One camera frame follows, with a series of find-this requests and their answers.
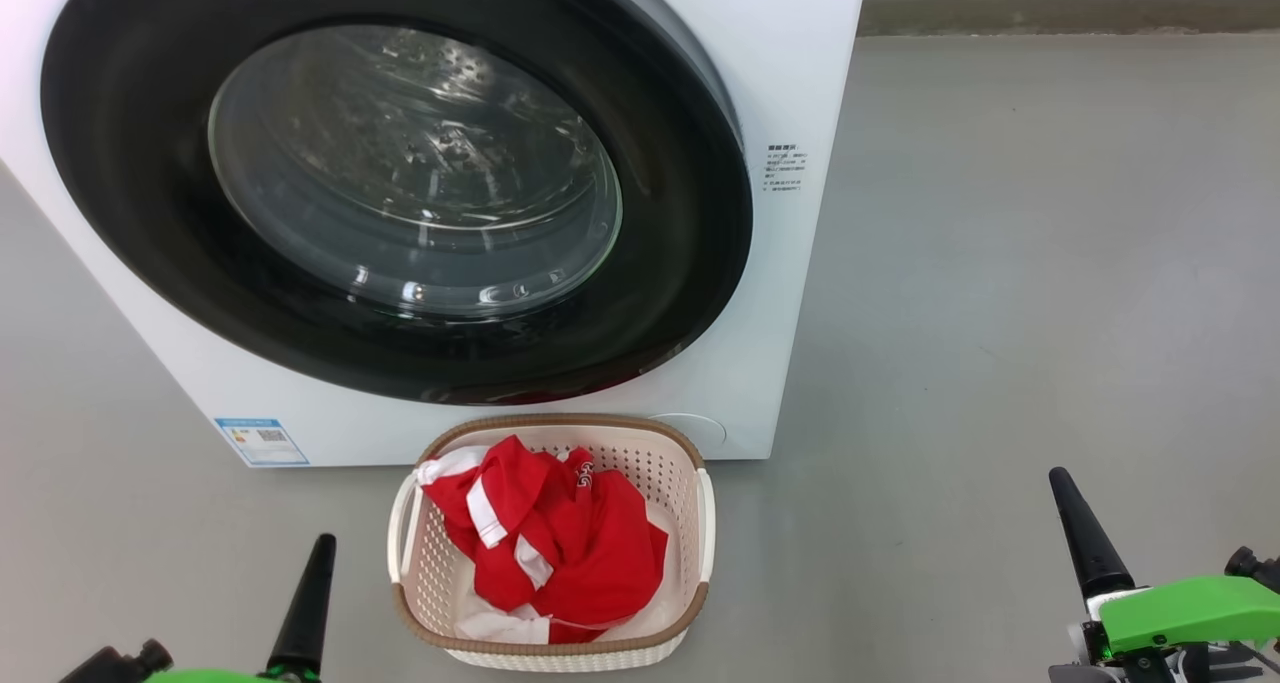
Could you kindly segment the blue energy label sticker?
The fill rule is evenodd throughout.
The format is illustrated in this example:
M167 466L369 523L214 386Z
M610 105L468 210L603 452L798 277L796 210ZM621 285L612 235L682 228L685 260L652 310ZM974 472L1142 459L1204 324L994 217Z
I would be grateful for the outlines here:
M214 425L246 466L310 466L279 420L215 418Z

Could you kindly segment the black round glass washer door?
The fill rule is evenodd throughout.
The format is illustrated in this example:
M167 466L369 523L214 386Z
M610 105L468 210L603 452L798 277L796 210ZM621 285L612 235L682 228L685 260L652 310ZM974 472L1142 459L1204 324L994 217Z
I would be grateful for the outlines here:
M643 376L712 327L753 237L724 90L640 0L68 0L41 113L155 294L389 399Z

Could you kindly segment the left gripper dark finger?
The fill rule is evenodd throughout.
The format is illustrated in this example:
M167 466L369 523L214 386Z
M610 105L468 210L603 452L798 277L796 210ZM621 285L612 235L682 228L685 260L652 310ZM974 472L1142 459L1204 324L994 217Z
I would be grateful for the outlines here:
M320 535L291 600L265 666L268 679L317 679L335 570L337 538Z

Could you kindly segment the red and white garment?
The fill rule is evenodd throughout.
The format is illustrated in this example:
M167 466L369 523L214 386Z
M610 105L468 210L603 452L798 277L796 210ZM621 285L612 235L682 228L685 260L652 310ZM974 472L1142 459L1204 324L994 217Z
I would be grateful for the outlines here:
M667 533L626 475L517 436L417 466L421 491L474 565L463 640L580 645L637 615L664 579Z

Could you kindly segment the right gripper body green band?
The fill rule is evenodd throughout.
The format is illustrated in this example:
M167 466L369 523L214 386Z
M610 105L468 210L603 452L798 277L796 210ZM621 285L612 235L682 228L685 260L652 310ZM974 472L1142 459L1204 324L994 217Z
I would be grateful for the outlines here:
M1050 683L1280 683L1280 556L1238 547L1221 574L1138 586L1120 556L1071 556L1085 620Z

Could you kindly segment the round white drain cover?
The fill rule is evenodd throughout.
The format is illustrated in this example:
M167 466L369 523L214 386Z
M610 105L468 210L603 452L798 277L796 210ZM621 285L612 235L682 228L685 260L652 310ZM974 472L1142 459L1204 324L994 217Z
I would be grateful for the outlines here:
M687 437L703 457L709 457L710 451L723 446L727 440L727 432L723 425L717 422L717 420L710 420L703 417L703 414L691 413L663 413L653 414L650 420L662 425L669 425L671 428L676 428L677 432Z

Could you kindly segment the white front-load washing machine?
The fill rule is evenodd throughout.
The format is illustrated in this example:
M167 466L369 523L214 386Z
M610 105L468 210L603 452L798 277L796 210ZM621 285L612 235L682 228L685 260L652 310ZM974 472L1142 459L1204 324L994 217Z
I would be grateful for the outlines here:
M650 420L680 411L726 428L724 445L707 458L765 459L863 0L640 1L660 23L675 24L681 41L694 42L695 58L710 65L732 106L751 183L750 249L728 304L692 344L643 376L573 399L440 405L348 390L230 344L155 294L79 214L51 159L41 75L68 0L0 0L0 164L212 425L279 420L310 466L408 466L433 437L470 420Z

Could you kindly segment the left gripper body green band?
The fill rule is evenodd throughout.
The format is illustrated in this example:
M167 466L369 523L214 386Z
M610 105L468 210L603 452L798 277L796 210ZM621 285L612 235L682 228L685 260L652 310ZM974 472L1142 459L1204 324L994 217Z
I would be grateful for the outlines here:
M220 668L174 668L166 648L147 640L136 655L104 647L58 683L321 683L321 679L315 670L285 664L256 674Z

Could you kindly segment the cream basket with brown rim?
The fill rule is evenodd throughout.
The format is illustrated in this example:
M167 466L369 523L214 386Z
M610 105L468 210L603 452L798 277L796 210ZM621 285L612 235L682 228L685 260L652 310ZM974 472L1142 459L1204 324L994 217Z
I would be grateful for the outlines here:
M407 477L387 528L387 569L396 611L424 643L479 668L532 674L588 674L650 666L669 657L703 610L716 560L716 496L707 466L685 434L618 414L512 414L448 428L425 450L431 458L516 434L535 451L584 446L603 469L636 483L657 524L669 535L666 573L634 620L581 645L524 645L460 638L474 565L448 541L440 513Z

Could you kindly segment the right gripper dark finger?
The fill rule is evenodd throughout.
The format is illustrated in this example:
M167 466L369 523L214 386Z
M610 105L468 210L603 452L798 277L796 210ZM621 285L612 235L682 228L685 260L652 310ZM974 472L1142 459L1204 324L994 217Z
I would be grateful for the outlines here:
M1069 469L1056 466L1048 481L1082 597L1135 590L1130 572Z

